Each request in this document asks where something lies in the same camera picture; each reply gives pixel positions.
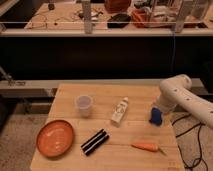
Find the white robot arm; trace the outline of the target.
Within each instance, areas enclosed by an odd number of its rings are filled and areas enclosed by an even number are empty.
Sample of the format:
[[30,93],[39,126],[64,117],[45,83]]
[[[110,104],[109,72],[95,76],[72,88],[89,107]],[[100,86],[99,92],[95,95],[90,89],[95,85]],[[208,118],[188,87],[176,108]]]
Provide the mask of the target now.
[[191,86],[192,81],[185,74],[162,80],[159,84],[160,95],[154,106],[163,114],[168,114],[179,105],[213,129],[213,103],[191,93]]

